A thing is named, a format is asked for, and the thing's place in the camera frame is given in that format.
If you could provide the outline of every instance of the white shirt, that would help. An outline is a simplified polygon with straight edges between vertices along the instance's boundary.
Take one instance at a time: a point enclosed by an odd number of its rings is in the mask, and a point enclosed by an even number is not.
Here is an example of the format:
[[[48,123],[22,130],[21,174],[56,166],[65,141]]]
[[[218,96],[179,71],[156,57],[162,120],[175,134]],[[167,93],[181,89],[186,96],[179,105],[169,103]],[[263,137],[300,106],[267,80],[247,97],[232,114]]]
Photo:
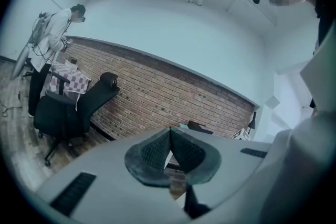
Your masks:
[[[58,53],[64,49],[61,37],[66,30],[71,18],[71,10],[63,9],[54,14],[49,21],[45,34],[38,46],[31,52],[31,64],[40,72],[46,64],[52,64],[56,60]]]

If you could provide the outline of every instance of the red brick wall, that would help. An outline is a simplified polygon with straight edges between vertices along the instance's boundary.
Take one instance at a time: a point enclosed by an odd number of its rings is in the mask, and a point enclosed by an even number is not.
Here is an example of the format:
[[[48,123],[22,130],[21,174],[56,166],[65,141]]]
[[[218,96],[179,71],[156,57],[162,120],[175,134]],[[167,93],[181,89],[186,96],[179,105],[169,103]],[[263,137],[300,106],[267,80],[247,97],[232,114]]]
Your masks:
[[[236,94],[171,64],[99,41],[73,38],[59,59],[72,56],[94,85],[104,72],[119,76],[120,93],[92,122],[113,138],[193,120],[230,136],[247,126],[254,106]]]

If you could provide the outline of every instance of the mesh chair back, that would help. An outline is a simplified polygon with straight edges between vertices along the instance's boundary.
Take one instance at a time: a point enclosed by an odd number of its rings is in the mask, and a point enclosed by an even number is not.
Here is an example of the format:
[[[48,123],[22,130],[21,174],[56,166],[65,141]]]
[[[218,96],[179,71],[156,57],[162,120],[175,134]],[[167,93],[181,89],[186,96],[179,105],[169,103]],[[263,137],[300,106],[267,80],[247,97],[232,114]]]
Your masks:
[[[93,113],[119,92],[117,77],[117,75],[109,72],[102,74],[100,80],[79,98],[77,114],[83,124],[84,132],[89,131]]]

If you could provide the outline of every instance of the backpack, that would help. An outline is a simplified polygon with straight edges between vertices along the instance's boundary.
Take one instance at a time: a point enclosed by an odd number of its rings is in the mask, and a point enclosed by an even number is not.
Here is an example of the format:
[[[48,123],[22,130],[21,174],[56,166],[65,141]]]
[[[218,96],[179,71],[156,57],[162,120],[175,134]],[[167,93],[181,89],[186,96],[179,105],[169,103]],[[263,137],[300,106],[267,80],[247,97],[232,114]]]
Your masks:
[[[49,22],[54,14],[44,12],[38,15],[38,18],[35,20],[35,22],[37,20],[38,21],[37,23],[34,23],[35,26],[33,26],[33,30],[31,32],[31,36],[29,38],[28,43],[39,44],[41,42],[41,40],[44,37],[46,28],[48,27]]]

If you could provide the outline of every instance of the table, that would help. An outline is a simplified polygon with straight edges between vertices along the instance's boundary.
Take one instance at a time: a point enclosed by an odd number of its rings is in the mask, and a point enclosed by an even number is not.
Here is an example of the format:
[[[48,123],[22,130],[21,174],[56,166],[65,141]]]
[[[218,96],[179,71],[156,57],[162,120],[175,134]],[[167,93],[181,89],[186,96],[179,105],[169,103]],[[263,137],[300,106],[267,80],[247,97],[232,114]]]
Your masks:
[[[59,62],[54,62],[51,68],[54,73],[57,73],[60,76],[70,80],[70,83],[64,83],[64,91],[76,92],[78,94],[83,94],[86,92],[91,79],[89,79],[79,70],[67,67],[63,63]],[[49,83],[49,90],[52,92],[58,92],[58,89],[59,89],[59,79],[52,76],[51,81]]]

